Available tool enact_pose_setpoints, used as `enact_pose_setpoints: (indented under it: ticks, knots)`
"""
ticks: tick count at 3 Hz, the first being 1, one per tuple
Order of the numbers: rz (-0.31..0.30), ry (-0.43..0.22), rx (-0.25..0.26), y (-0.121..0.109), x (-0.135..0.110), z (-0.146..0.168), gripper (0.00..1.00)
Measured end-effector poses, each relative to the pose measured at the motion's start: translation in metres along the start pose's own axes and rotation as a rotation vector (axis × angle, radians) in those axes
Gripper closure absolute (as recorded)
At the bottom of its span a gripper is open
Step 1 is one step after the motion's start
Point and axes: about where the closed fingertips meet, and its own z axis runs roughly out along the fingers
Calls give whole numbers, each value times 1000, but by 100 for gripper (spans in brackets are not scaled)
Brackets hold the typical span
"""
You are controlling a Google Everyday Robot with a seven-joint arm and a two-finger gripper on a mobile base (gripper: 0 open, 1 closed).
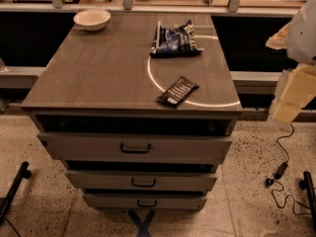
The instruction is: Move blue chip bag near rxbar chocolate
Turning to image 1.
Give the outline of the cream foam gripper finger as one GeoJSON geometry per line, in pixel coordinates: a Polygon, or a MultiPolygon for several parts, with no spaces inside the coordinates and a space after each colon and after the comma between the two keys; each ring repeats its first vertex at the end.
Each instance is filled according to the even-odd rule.
{"type": "Polygon", "coordinates": [[[300,63],[294,70],[287,71],[287,79],[281,84],[280,96],[276,99],[273,119],[291,123],[316,97],[316,65],[300,63]]]}

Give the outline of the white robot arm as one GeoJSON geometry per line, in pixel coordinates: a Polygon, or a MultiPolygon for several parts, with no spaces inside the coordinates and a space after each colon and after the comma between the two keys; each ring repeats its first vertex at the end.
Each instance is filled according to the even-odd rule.
{"type": "Polygon", "coordinates": [[[272,117],[291,123],[316,97],[316,0],[307,0],[292,20],[270,37],[266,46],[285,49],[298,65],[287,77],[272,117]]]}

